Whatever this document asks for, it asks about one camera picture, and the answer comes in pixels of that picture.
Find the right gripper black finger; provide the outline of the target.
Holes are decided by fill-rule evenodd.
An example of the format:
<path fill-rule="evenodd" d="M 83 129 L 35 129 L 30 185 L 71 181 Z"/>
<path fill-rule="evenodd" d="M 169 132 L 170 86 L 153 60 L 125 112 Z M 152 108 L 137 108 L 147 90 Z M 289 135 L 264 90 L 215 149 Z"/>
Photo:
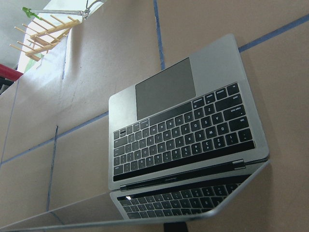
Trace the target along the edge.
<path fill-rule="evenodd" d="M 187 232 L 185 222 L 164 223 L 164 232 Z"/>

